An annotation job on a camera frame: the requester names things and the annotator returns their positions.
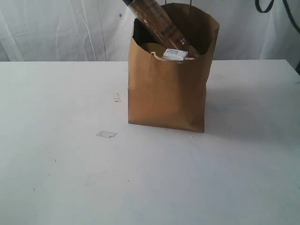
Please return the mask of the torn paper scrap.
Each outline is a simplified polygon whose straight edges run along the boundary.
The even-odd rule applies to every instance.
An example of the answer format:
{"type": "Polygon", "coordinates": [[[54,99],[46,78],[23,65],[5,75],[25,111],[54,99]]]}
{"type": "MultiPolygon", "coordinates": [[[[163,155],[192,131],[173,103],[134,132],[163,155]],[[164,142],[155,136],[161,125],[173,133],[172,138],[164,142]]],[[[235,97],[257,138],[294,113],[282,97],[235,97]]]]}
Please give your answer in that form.
{"type": "Polygon", "coordinates": [[[114,102],[121,102],[120,95],[118,93],[114,93],[113,100],[114,100],[114,102]]]}

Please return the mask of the small white milk carton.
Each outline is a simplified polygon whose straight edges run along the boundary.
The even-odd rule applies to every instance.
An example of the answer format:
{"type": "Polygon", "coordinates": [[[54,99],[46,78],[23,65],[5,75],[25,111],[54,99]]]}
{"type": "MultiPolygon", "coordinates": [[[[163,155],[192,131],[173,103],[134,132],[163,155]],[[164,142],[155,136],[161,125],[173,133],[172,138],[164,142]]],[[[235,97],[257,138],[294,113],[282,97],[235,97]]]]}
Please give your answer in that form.
{"type": "Polygon", "coordinates": [[[166,49],[166,51],[163,54],[163,59],[172,61],[184,61],[187,56],[187,51],[182,51],[178,49],[166,49]]]}

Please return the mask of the white curtain backdrop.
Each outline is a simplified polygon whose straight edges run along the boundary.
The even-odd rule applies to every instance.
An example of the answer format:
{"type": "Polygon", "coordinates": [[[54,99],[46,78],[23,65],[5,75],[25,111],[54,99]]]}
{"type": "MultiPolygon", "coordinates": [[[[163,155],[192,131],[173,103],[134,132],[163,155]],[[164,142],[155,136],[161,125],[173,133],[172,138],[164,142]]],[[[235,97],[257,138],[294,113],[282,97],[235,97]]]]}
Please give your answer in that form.
{"type": "MultiPolygon", "coordinates": [[[[300,61],[300,35],[284,2],[194,0],[220,30],[216,60],[300,61]]],[[[3,0],[2,61],[126,61],[134,15],[121,0],[3,0]]]]}

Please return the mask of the spaghetti packet with Italian flag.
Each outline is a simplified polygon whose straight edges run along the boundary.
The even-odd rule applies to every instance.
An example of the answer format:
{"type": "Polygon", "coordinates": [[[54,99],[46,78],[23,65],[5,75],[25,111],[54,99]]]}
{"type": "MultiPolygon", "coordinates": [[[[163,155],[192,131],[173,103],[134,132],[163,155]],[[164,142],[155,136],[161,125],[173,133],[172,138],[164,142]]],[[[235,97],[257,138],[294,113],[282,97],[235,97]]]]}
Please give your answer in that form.
{"type": "Polygon", "coordinates": [[[199,52],[187,41],[157,1],[125,0],[123,2],[159,44],[165,48],[186,51],[190,58],[200,57],[199,52]]]}

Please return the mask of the brown paper bag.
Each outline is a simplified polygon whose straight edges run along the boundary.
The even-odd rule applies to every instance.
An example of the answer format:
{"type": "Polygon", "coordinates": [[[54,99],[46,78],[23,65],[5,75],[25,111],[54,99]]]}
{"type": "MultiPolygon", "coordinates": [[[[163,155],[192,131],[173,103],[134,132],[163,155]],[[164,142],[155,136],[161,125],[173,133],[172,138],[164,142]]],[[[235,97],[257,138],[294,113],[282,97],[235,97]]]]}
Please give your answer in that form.
{"type": "Polygon", "coordinates": [[[200,56],[182,62],[160,58],[149,50],[157,42],[135,20],[128,55],[128,122],[202,133],[206,83],[220,26],[193,5],[170,3],[163,9],[200,56]]]}

